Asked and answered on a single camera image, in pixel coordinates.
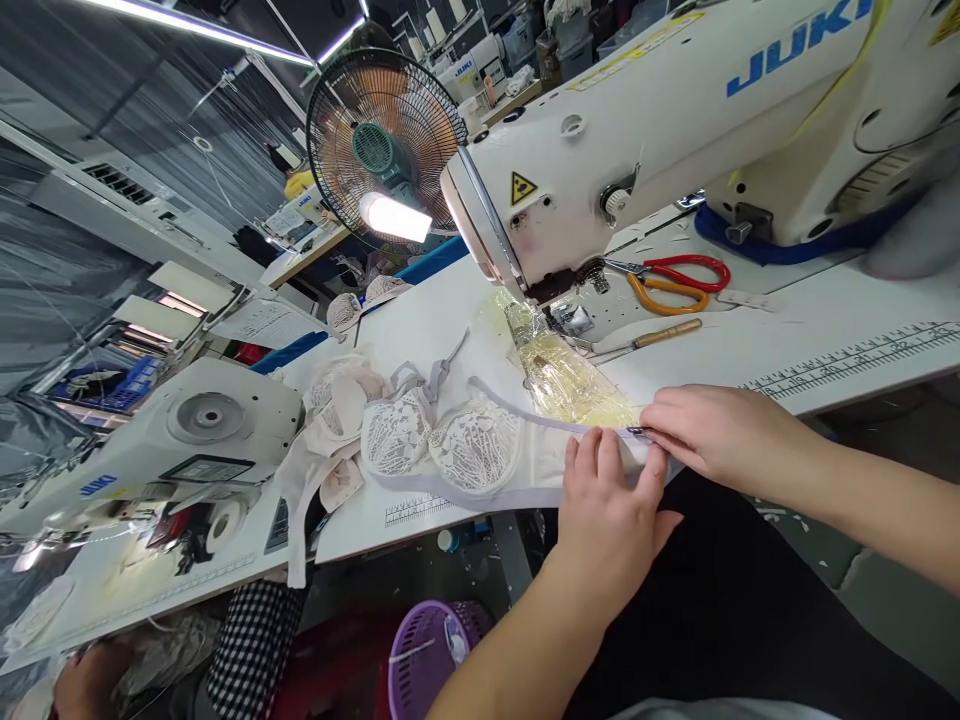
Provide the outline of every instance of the checkered fabric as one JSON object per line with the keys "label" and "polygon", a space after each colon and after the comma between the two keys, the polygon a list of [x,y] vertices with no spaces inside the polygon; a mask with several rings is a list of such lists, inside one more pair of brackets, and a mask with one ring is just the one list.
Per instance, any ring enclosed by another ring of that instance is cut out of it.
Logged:
{"label": "checkered fabric", "polygon": [[306,596],[264,580],[234,591],[207,673],[207,695],[222,720],[270,716]]}

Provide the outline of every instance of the fan grille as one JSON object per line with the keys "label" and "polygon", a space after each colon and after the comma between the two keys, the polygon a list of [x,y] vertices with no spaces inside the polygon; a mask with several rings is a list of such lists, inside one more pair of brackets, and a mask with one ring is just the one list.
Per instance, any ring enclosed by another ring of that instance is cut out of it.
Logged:
{"label": "fan grille", "polygon": [[353,131],[353,152],[367,170],[378,175],[393,164],[390,136],[373,123],[361,123]]}
{"label": "fan grille", "polygon": [[354,233],[397,241],[396,236],[371,230],[360,217],[363,196],[385,191],[358,159],[360,151],[354,153],[354,131],[364,123],[389,133],[416,166],[415,195],[433,218],[433,227],[456,232],[440,189],[440,174],[457,146],[466,142],[467,130],[450,95],[424,68],[389,50],[345,53],[320,76],[307,123],[307,149],[317,187]]}

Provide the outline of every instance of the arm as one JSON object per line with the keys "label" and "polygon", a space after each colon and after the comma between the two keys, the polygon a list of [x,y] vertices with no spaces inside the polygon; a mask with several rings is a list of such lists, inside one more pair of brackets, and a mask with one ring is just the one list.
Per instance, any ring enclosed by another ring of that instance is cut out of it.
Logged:
{"label": "arm", "polygon": [[746,390],[665,388],[640,422],[701,475],[825,522],[960,596],[960,488],[832,443]]}
{"label": "arm", "polygon": [[114,720],[113,693],[133,662],[133,651],[110,640],[70,658],[53,687],[60,720]]}
{"label": "arm", "polygon": [[579,445],[570,440],[556,547],[516,607],[454,673],[428,720],[563,715],[607,626],[683,519],[657,512],[666,470],[666,453],[652,447],[628,490],[616,433],[594,428]]}

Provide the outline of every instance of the scissors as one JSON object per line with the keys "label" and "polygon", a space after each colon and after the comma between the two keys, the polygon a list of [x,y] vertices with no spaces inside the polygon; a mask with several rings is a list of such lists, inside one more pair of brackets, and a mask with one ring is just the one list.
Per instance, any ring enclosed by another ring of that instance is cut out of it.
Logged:
{"label": "scissors", "polygon": [[[710,293],[720,292],[730,284],[730,268],[716,258],[706,255],[676,255],[674,257],[647,260],[642,264],[628,263],[621,260],[608,260],[604,264],[627,276],[627,282],[633,288],[640,304],[657,315],[686,315],[706,309],[710,304]],[[716,282],[702,282],[674,270],[672,265],[701,265],[717,274]],[[656,278],[647,277],[649,273],[662,275],[674,282],[665,282]],[[683,295],[693,298],[696,302],[687,307],[670,307],[661,305],[650,297],[647,289],[662,290],[663,292]]]}

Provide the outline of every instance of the blue fabric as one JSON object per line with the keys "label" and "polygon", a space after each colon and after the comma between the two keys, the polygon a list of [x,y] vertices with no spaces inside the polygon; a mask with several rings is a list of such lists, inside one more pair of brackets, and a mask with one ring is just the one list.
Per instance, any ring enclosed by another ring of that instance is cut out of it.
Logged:
{"label": "blue fabric", "polygon": [[829,232],[819,240],[781,247],[761,240],[747,240],[734,245],[727,240],[727,221],[707,207],[700,205],[694,226],[697,232],[710,242],[722,245],[737,255],[753,260],[758,265],[799,265],[813,258],[846,248],[869,248],[879,240],[900,218],[910,212],[922,194],[897,203],[839,230]]}
{"label": "blue fabric", "polygon": [[[411,285],[419,285],[432,275],[436,275],[448,265],[452,265],[467,254],[467,244],[459,235],[450,238],[436,250],[427,253],[416,263],[396,274],[396,277],[405,280]],[[285,348],[274,350],[260,362],[251,365],[250,369],[261,375],[273,372],[289,362],[293,362],[304,353],[310,352],[317,345],[327,339],[324,332],[309,333],[299,340],[290,343]]]}
{"label": "blue fabric", "polygon": [[251,365],[250,369],[254,372],[260,373],[261,375],[271,373],[278,367],[283,367],[287,363],[293,362],[304,353],[310,352],[317,345],[326,340],[327,337],[328,335],[324,332],[307,333],[299,340],[295,340],[287,345],[285,348],[274,350],[260,362]]}
{"label": "blue fabric", "polygon": [[405,280],[411,285],[419,285],[428,277],[436,275],[448,265],[467,255],[467,244],[457,235],[450,238],[436,250],[427,253],[413,265],[404,268],[396,277]]}

